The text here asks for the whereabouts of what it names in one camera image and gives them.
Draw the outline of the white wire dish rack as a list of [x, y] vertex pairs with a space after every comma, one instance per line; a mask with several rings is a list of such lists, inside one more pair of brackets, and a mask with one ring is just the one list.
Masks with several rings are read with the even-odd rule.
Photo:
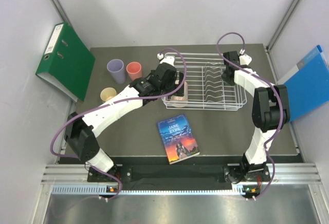
[[[228, 85], [221, 77], [226, 69], [224, 60], [216, 53], [183, 53], [187, 72], [188, 103], [182, 109], [232, 110], [247, 103], [246, 91], [238, 85]], [[162, 99], [167, 109], [170, 97]]]

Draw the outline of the pink mug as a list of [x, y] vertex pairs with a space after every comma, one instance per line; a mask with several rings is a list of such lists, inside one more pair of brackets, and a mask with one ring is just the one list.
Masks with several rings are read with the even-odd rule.
[[184, 108], [188, 103], [188, 83], [184, 83], [184, 95], [183, 96], [171, 96], [170, 105], [175, 108]]

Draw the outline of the salmon pink cup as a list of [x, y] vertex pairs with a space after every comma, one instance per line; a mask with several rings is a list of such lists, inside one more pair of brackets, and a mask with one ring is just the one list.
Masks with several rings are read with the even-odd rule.
[[132, 81], [142, 77], [142, 67], [139, 62], [130, 62], [126, 66], [126, 71]]

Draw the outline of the lilac cup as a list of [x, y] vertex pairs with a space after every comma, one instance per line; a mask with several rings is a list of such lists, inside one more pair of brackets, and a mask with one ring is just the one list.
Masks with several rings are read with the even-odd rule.
[[122, 60], [110, 60], [107, 64], [107, 70], [116, 83], [123, 84], [126, 81], [124, 62]]

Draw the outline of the cream mug black handle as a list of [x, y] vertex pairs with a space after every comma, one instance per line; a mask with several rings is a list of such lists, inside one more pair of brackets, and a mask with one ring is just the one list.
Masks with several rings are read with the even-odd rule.
[[103, 102], [110, 100], [117, 95], [117, 91], [112, 87], [107, 87], [100, 92], [100, 99]]

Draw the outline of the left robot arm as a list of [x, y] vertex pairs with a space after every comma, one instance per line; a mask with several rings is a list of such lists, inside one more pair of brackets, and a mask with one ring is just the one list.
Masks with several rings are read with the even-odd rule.
[[176, 84], [178, 71], [174, 56], [158, 55], [159, 65], [145, 78], [133, 80], [122, 92], [102, 105], [82, 114], [68, 117], [64, 139], [80, 162], [99, 171], [105, 181], [116, 177], [116, 168], [97, 138], [111, 124], [151, 101], [176, 93], [183, 83]]

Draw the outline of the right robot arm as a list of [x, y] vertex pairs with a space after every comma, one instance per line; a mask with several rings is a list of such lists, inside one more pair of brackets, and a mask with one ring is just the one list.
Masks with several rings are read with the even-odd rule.
[[223, 59], [226, 66], [222, 74], [223, 81], [244, 88], [253, 97], [251, 116], [255, 126], [250, 146], [239, 166], [229, 166], [226, 177], [232, 183], [251, 181], [265, 173], [271, 144], [290, 121], [288, 91], [285, 85], [273, 85], [260, 79], [249, 68], [251, 57], [244, 51], [225, 52]]

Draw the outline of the Jane Eyre book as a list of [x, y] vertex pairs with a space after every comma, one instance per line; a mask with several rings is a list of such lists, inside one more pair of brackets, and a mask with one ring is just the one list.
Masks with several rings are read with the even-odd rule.
[[169, 164], [175, 164], [200, 154], [185, 114], [157, 122]]

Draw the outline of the blue folder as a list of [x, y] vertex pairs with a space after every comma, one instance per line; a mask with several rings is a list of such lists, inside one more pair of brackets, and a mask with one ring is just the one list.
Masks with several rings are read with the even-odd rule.
[[287, 87], [291, 122], [328, 102], [328, 62], [321, 46], [314, 47], [277, 84]]

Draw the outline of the green lever arch binder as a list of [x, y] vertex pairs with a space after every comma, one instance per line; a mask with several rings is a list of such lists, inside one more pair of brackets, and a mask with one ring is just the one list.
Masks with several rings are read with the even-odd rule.
[[84, 101], [95, 57], [68, 23], [56, 24], [35, 75], [73, 101]]

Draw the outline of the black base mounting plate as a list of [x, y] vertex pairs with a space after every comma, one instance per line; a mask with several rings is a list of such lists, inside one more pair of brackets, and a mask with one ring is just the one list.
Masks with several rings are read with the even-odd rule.
[[233, 183], [260, 185], [269, 172], [242, 176], [237, 166], [226, 165], [115, 165], [108, 174], [118, 178], [124, 190], [228, 190]]

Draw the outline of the aluminium frame rail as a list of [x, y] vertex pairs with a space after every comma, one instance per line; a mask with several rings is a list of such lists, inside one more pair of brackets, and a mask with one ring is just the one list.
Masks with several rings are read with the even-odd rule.
[[105, 175], [81, 164], [55, 164], [46, 166], [42, 183], [78, 184], [107, 183], [118, 178], [122, 183], [141, 183], [152, 180], [170, 182], [185, 180], [194, 183], [240, 183], [253, 184], [261, 180], [266, 184], [271, 176], [278, 184], [312, 184], [320, 183], [320, 175], [312, 163], [276, 163], [268, 164], [260, 172], [244, 176], [238, 164], [173, 164], [173, 165], [118, 165]]

